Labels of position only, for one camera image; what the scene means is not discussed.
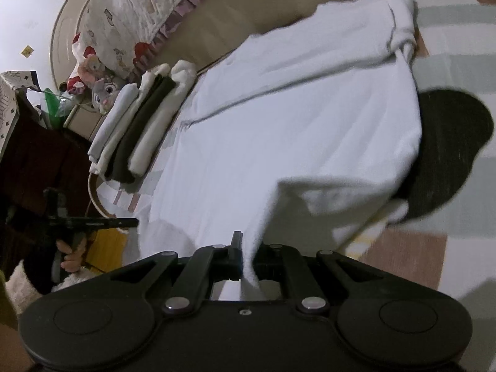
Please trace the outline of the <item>person left hand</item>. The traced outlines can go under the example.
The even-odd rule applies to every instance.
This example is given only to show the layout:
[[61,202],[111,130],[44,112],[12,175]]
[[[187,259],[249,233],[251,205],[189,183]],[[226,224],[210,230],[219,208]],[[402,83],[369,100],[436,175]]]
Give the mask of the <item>person left hand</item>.
[[56,242],[57,249],[63,253],[63,260],[60,261],[63,270],[68,273],[76,273],[80,270],[86,253],[86,242],[86,237],[83,237],[75,249],[61,240]]

